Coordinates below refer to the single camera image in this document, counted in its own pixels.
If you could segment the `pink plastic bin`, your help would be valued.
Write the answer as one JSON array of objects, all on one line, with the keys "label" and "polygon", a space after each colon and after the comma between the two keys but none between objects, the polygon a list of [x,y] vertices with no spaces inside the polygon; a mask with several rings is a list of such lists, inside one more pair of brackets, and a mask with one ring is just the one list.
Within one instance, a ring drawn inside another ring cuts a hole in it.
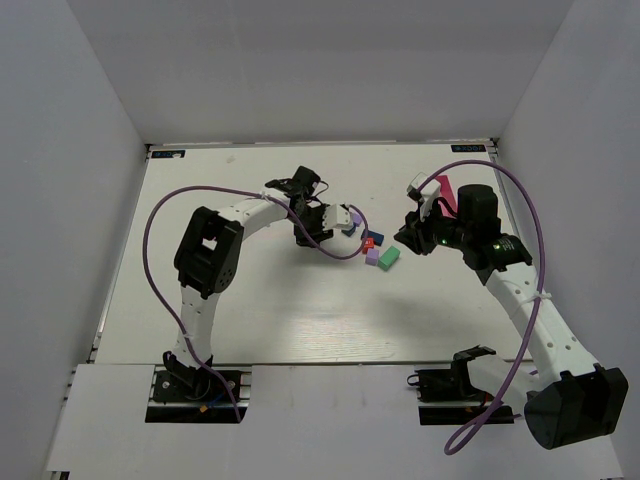
[{"label": "pink plastic bin", "polygon": [[457,200],[447,175],[439,175],[435,180],[440,184],[440,197],[446,203],[443,215],[449,218],[457,216]]}]

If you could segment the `small dark blue cube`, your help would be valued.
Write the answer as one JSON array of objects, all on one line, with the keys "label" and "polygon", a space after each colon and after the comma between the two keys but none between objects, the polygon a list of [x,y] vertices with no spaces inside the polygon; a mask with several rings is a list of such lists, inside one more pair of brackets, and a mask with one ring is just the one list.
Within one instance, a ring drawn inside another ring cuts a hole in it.
[{"label": "small dark blue cube", "polygon": [[351,228],[343,230],[342,233],[347,237],[351,237],[355,233],[356,229],[357,229],[357,226],[353,225]]}]

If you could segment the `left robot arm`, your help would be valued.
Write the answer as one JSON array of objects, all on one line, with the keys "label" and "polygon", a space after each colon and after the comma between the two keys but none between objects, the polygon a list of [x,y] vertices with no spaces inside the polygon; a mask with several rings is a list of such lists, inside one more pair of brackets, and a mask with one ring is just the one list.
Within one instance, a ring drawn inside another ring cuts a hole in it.
[{"label": "left robot arm", "polygon": [[314,247],[333,237],[323,224],[328,206],[312,206],[319,175],[304,166],[293,177],[266,183],[264,195],[219,210],[194,211],[174,258],[181,287],[180,319],[186,333],[163,355],[167,371],[195,387],[212,377],[199,363],[212,363],[211,335],[221,293],[233,281],[242,243],[280,220],[294,224],[296,244]]}]

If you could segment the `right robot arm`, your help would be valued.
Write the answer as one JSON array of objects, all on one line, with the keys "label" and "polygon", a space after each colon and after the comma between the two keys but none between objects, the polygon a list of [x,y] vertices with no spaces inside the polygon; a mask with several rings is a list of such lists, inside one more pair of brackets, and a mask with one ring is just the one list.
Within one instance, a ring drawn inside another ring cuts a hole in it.
[{"label": "right robot arm", "polygon": [[442,246],[461,252],[464,263],[499,302],[537,369],[519,371],[503,384],[511,364],[483,346],[454,354],[447,374],[418,374],[421,398],[427,402],[475,400],[482,394],[500,398],[521,414],[534,439],[551,450],[613,433],[629,384],[618,368],[606,369],[578,341],[553,304],[538,289],[538,273],[521,240],[501,230],[498,197],[486,185],[458,190],[458,207],[440,191],[411,185],[417,204],[394,238],[412,252],[427,255]]}]

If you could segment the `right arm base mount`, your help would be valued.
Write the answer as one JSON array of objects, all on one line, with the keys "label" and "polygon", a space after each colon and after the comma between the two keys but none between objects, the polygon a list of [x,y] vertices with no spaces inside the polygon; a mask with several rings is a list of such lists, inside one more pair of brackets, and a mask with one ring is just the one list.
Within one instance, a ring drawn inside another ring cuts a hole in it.
[{"label": "right arm base mount", "polygon": [[416,390],[421,426],[463,426],[493,401],[487,392],[460,387],[450,368],[415,370],[406,381]]}]

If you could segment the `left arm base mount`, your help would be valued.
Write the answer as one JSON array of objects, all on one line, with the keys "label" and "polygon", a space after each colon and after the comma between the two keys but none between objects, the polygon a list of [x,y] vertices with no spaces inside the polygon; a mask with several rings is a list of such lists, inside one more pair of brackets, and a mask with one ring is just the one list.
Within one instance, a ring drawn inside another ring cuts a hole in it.
[{"label": "left arm base mount", "polygon": [[145,413],[147,424],[238,424],[248,410],[251,389],[249,370],[222,369],[231,387],[240,417],[230,397],[213,376],[203,387],[190,389],[166,369],[156,368]]}]

